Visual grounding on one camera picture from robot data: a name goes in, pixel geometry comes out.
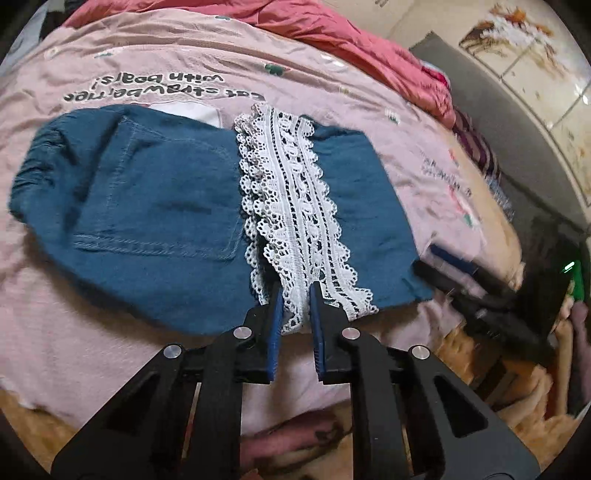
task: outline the dark fabric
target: dark fabric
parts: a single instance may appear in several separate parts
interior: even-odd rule
[[[374,293],[378,308],[433,297],[411,270],[418,259],[406,215],[367,137],[358,131],[315,124],[314,152],[337,204],[341,242],[358,287]]]
[[[357,286],[380,308],[430,299],[367,137],[317,125],[313,141]],[[209,335],[255,305],[239,175],[234,131],[138,105],[81,109],[37,132],[9,208],[95,303]]]
[[[456,123],[452,130],[456,134],[456,139],[484,176],[500,181],[501,169],[491,146],[480,132],[474,128],[472,119],[469,116],[457,108],[454,108],[454,111],[456,113]]]
[[[96,302],[219,333],[255,305],[238,160],[229,130],[134,105],[82,109],[38,131],[10,210]]]

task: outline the metal screw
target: metal screw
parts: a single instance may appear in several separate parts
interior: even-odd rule
[[[340,333],[347,340],[357,340],[361,336],[361,332],[357,328],[347,327]]]
[[[431,355],[429,349],[423,345],[414,346],[410,352],[414,358],[418,358],[419,360],[425,360],[426,358],[429,358],[429,355]]]
[[[245,340],[252,335],[252,330],[248,327],[238,327],[234,329],[234,337],[239,340]]]
[[[168,345],[164,349],[164,356],[166,358],[177,358],[182,352],[183,352],[183,349],[180,348],[180,346],[178,346],[178,345]]]

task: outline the pink cloth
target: pink cloth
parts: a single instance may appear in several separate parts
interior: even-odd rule
[[[283,73],[271,74],[269,65]],[[36,130],[73,109],[140,103],[180,113],[182,107],[231,128],[262,97],[322,124],[365,132],[420,252],[435,240],[453,245],[466,258],[486,262],[490,257],[481,228],[466,223],[458,208],[458,195],[471,185],[432,117],[313,47],[243,22],[177,9],[123,13],[79,30],[58,28],[0,78],[0,196],[8,198]],[[450,181],[462,187],[454,195]],[[0,383],[30,406],[42,406],[79,426],[166,343],[189,348],[210,342],[89,304],[10,216],[6,200],[3,205]],[[242,321],[237,318],[236,324]],[[386,345],[408,349],[417,343],[436,346],[459,321],[437,296],[357,325]],[[318,382],[311,336],[288,335],[281,342],[277,380],[244,388],[242,431],[255,433],[347,398],[348,385]]]
[[[423,71],[406,48],[357,29],[317,0],[89,0],[64,23],[79,28],[122,12],[182,8],[226,15],[282,37],[332,53],[389,86],[451,128],[455,122],[447,87]]]

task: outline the gray cushion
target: gray cushion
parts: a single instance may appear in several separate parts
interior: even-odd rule
[[[410,50],[448,75],[454,105],[472,117],[503,174],[584,229],[587,222],[566,172],[538,126],[500,81],[433,32]]]

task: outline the stitching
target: stitching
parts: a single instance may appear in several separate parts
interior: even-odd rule
[[[129,251],[129,248],[124,248],[124,247],[103,247],[102,246],[102,242],[107,242],[107,243],[116,243],[116,244],[125,244],[125,245],[137,245],[140,248],[144,247],[142,250],[138,250],[138,252],[151,252],[145,249],[145,247],[161,247],[162,250],[159,252],[156,252],[154,254],[165,254],[165,253],[171,253],[174,254],[174,252],[170,252],[171,250],[174,249],[185,249],[185,250],[194,250],[195,252],[218,252],[220,253],[220,255],[222,256],[221,258],[226,258],[226,256],[228,255],[233,255],[236,253],[236,250],[238,249],[238,241],[240,240],[240,236],[236,236],[236,227],[240,224],[240,220],[241,218],[238,217],[238,219],[236,220],[236,223],[234,225],[234,229],[232,230],[232,234],[230,236],[230,240],[228,241],[227,246],[219,251],[217,248],[203,248],[203,247],[197,247],[194,244],[181,244],[181,243],[165,243],[165,242],[141,242],[139,240],[131,240],[131,239],[126,239],[126,238],[121,238],[118,236],[103,236],[103,235],[89,235],[87,233],[79,233],[77,235],[75,235],[76,238],[81,238],[84,239],[86,241],[79,241],[79,242],[75,242],[74,244],[76,246],[80,246],[80,247],[96,247],[96,248],[100,248],[100,249],[119,249],[120,251]],[[232,245],[232,242],[234,242],[234,247],[232,248],[231,251],[230,250],[230,246]],[[193,255],[189,255],[189,254],[184,254],[183,256],[195,256],[197,255],[196,253]]]
[[[103,215],[102,216],[99,215],[97,222],[96,222],[96,230],[97,231],[102,230],[101,225],[105,225],[105,223],[107,221],[107,215],[109,213],[109,210],[111,209],[111,199],[113,198],[113,194],[115,193],[115,184],[117,183],[117,181],[119,180],[119,177],[123,173],[124,162],[125,162],[127,155],[128,155],[129,146],[131,145],[131,142],[135,137],[135,130],[136,130],[136,125],[134,124],[131,135],[129,136],[129,141],[127,142],[127,146],[125,147],[125,149],[123,150],[123,153],[121,154],[121,158],[119,159],[119,163],[115,167],[115,173],[113,174],[111,182],[109,183],[109,186],[107,188],[107,198],[106,198],[106,202],[105,202],[105,209],[103,211]]]
[[[226,158],[228,157],[228,151],[225,148],[220,148],[218,146],[215,145],[211,145],[207,142],[204,142],[203,140],[194,140],[192,138],[173,138],[173,137],[168,137],[160,132],[157,132],[156,130],[152,130],[150,127],[146,127],[145,125],[141,125],[139,123],[137,123],[135,120],[129,118],[128,116],[124,115],[124,119],[131,122],[132,124],[135,125],[136,129],[140,129],[140,130],[144,130],[145,132],[149,132],[152,133],[154,135],[157,135],[158,137],[164,139],[164,140],[168,140],[168,141],[173,141],[173,142],[188,142],[188,143],[192,143],[195,145],[198,145],[199,147],[208,147],[210,150],[217,152],[219,154],[223,154],[226,156]]]

